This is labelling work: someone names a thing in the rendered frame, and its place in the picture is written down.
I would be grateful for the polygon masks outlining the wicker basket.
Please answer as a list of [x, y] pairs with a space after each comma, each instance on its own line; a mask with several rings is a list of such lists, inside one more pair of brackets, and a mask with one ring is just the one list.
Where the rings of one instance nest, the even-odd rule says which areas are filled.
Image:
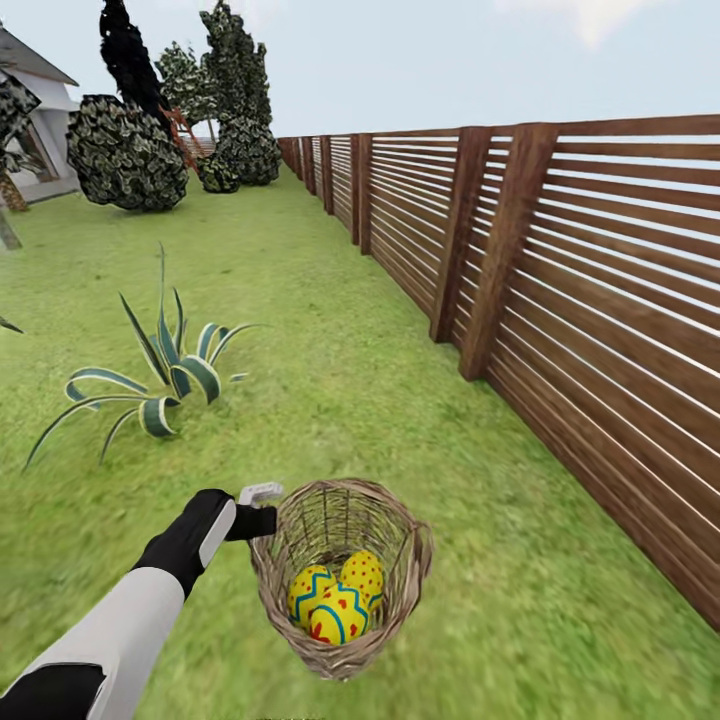
[[[336, 494], [339, 490], [339, 505], [342, 508], [329, 511], [331, 491]], [[392, 556], [390, 571], [386, 574], [383, 614], [380, 614], [380, 608], [376, 608], [373, 615], [379, 625], [375, 627], [372, 624], [367, 635], [344, 645], [329, 645], [320, 639], [313, 639], [308, 632], [297, 628], [287, 609], [289, 588], [292, 580], [299, 576], [299, 568], [303, 564], [296, 556], [302, 545], [305, 544], [308, 553], [303, 564], [305, 569], [313, 565], [335, 567], [342, 564], [342, 560], [352, 558], [350, 550], [354, 552], [357, 548], [363, 549], [350, 547], [350, 543], [334, 541], [330, 546], [316, 551], [314, 542], [317, 539], [310, 532], [313, 524], [305, 504], [305, 499], [312, 501], [316, 495], [321, 499], [321, 517], [317, 521], [322, 524], [322, 530], [328, 531], [341, 523], [340, 538], [350, 540], [352, 526], [361, 522], [363, 526], [358, 527], [357, 536], [362, 538], [366, 550], [371, 546], [378, 551], [378, 559], [384, 557], [391, 547], [389, 543], [394, 539], [392, 528], [402, 536], [392, 544], [397, 552]], [[356, 495], [363, 497], [361, 502], [365, 507], [357, 507], [352, 503]], [[290, 514], [284, 516], [288, 511]], [[385, 520], [380, 530], [381, 537], [371, 528], [375, 522], [374, 511], [378, 515], [383, 514]], [[354, 679], [380, 658], [390, 640], [399, 636], [406, 619], [420, 603], [424, 580], [433, 572], [435, 532], [429, 520], [415, 519], [406, 505], [382, 483], [349, 476], [302, 484], [282, 500], [277, 513], [274, 535], [246, 541], [251, 567], [258, 576], [257, 594], [267, 619], [287, 640], [288, 646], [298, 654], [314, 677], [321, 681], [336, 680], [341, 683]], [[292, 541], [296, 530], [301, 534]], [[406, 554], [408, 544], [409, 553]], [[272, 547], [277, 548], [276, 554]]]

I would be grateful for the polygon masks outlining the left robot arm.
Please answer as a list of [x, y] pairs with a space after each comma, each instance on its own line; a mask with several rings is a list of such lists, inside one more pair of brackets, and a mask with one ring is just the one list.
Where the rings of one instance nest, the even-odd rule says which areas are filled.
[[139, 562], [0, 697], [0, 720], [132, 720], [166, 640], [223, 541], [276, 533], [280, 483], [193, 497]]

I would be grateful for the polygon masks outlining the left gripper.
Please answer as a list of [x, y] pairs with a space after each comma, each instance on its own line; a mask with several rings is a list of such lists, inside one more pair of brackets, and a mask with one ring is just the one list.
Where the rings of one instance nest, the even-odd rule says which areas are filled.
[[240, 541], [249, 540], [255, 537], [274, 535], [276, 533], [276, 520], [277, 520], [277, 507], [274, 506], [260, 506], [257, 508], [250, 508], [249, 506], [243, 506], [247, 510], [247, 524], [243, 529], [243, 532], [236, 536], [231, 537], [228, 541]]

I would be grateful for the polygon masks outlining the easter egg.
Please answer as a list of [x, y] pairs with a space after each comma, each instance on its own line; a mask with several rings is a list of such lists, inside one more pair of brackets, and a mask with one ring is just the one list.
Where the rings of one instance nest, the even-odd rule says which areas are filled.
[[289, 588], [287, 609], [291, 619], [302, 632], [309, 632], [311, 615], [321, 595], [337, 583], [338, 578], [331, 568], [313, 565], [302, 568], [299, 576], [292, 580]]
[[335, 583], [317, 601], [308, 634], [329, 645], [344, 645], [359, 639], [367, 635], [373, 623], [371, 603], [362, 585]]
[[[357, 535], [351, 535], [350, 540], [344, 540], [341, 538], [341, 542], [348, 544], [350, 547], [358, 546], [363, 547], [362, 538]], [[356, 551], [351, 551], [352, 558], [350, 560], [342, 560], [342, 564], [336, 565], [335, 570], [338, 581], [340, 582], [356, 582], [356, 584], [362, 585], [364, 592], [368, 594], [370, 602], [372, 602], [372, 608], [370, 608], [370, 614], [376, 613], [376, 608], [380, 608], [380, 614], [383, 614], [382, 598], [384, 598], [384, 586], [386, 584], [386, 574], [390, 571], [390, 567], [385, 560], [385, 556], [378, 559], [378, 551], [373, 547], [369, 547], [367, 550], [357, 548]]]

